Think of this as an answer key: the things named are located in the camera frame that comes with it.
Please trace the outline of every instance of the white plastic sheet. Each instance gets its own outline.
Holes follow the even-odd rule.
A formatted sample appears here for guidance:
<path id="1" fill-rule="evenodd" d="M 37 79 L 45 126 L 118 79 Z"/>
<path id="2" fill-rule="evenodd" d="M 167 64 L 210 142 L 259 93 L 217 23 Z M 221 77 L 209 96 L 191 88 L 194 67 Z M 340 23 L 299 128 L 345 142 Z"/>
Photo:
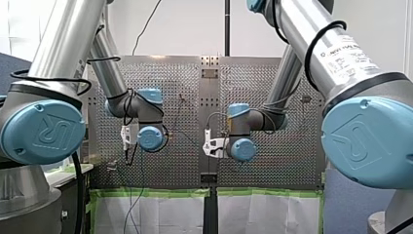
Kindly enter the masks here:
<path id="1" fill-rule="evenodd" d="M 219 196 L 219 234 L 318 234 L 320 197 Z"/>
<path id="2" fill-rule="evenodd" d="M 95 207 L 95 234 L 123 234 L 125 217 L 136 197 L 99 198 Z M 204 197 L 141 197 L 131 210 L 139 233 L 202 234 Z M 131 217 L 126 233 L 137 233 Z"/>

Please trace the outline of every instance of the white bracket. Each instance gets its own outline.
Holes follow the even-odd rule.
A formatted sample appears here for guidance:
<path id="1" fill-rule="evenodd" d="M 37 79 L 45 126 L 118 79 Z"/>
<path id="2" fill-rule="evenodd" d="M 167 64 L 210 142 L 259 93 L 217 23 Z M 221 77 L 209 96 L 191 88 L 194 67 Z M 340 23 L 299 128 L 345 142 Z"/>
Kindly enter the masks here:
<path id="1" fill-rule="evenodd" d="M 139 131 L 138 124 L 129 124 L 122 126 L 121 137 L 124 144 L 124 150 L 128 150 L 131 146 L 137 144 L 137 133 Z"/>
<path id="2" fill-rule="evenodd" d="M 212 158 L 228 158 L 225 148 L 230 139 L 228 138 L 210 138 L 210 129 L 205 129 L 205 139 L 203 150 L 206 156 Z"/>

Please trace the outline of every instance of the robotic arm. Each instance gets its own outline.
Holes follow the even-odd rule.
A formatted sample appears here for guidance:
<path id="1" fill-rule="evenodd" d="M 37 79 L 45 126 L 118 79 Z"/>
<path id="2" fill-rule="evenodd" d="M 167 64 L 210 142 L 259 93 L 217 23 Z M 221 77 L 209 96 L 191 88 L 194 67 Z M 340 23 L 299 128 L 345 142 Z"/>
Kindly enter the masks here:
<path id="1" fill-rule="evenodd" d="M 333 1 L 323 1 L 324 6 L 318 0 L 247 2 L 280 28 L 289 46 L 266 107 L 229 106 L 227 154 L 248 161 L 256 153 L 250 131 L 285 127 L 284 110 L 304 64 L 309 82 L 325 99 L 321 142 L 332 164 L 366 186 L 412 188 L 413 180 L 406 179 L 413 176 L 412 82 L 402 73 L 381 70 L 368 57 L 345 23 L 324 8 Z"/>
<path id="2" fill-rule="evenodd" d="M 118 118 L 138 117 L 137 137 L 144 150 L 154 151 L 162 145 L 161 91 L 127 89 L 117 63 L 111 59 L 111 35 L 99 27 L 105 4 L 106 0 L 56 1 L 27 75 L 42 81 L 15 82 L 0 109 L 3 161 L 6 158 L 24 165 L 52 164 L 80 146 L 86 128 L 79 111 L 79 83 L 57 78 L 81 79 L 88 55 L 107 96 L 108 112 Z"/>

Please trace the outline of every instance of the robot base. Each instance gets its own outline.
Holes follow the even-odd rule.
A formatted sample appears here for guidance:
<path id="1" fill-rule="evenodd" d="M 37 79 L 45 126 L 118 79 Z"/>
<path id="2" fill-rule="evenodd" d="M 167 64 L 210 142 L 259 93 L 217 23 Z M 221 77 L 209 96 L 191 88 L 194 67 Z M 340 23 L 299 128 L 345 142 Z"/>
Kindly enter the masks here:
<path id="1" fill-rule="evenodd" d="M 4 234 L 61 232 L 60 191 L 53 189 L 49 200 L 15 212 L 0 214 L 0 230 Z"/>

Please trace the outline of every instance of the silver arm segment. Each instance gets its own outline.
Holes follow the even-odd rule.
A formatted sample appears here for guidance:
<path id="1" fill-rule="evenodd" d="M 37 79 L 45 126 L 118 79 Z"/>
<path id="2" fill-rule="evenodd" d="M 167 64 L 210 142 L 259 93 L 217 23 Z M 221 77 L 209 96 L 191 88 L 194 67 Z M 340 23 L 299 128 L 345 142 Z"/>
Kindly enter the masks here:
<path id="1" fill-rule="evenodd" d="M 94 38 L 91 49 L 91 59 L 113 57 L 115 55 L 115 53 L 113 53 L 114 48 L 111 48 L 110 45 L 114 45 L 112 35 L 109 30 L 103 28 Z M 107 98 L 118 97 L 127 92 L 127 86 L 119 70 L 118 63 L 115 60 L 109 59 L 91 62 L 91 64 Z"/>

